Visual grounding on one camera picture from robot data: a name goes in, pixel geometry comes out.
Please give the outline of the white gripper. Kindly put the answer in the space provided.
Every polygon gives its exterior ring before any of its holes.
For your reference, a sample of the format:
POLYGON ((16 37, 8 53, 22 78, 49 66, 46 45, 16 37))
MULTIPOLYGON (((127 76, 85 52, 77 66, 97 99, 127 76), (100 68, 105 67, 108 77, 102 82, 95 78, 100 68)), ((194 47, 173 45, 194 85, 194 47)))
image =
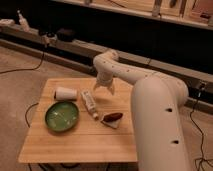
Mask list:
POLYGON ((96 83, 93 87, 93 91, 96 91, 100 86, 108 87, 109 92, 114 95, 115 87, 112 85, 113 83, 113 75, 105 72, 99 72, 97 74, 96 83))

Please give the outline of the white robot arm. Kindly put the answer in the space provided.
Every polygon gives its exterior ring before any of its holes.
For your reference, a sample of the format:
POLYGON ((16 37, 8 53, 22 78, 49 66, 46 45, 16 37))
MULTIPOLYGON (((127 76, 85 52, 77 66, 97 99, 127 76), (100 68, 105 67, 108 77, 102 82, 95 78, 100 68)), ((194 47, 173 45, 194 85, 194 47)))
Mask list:
POLYGON ((179 116, 188 98, 182 80, 118 61, 108 50, 94 57, 97 88, 114 90, 115 77, 131 84, 131 114, 139 171, 191 171, 179 116))

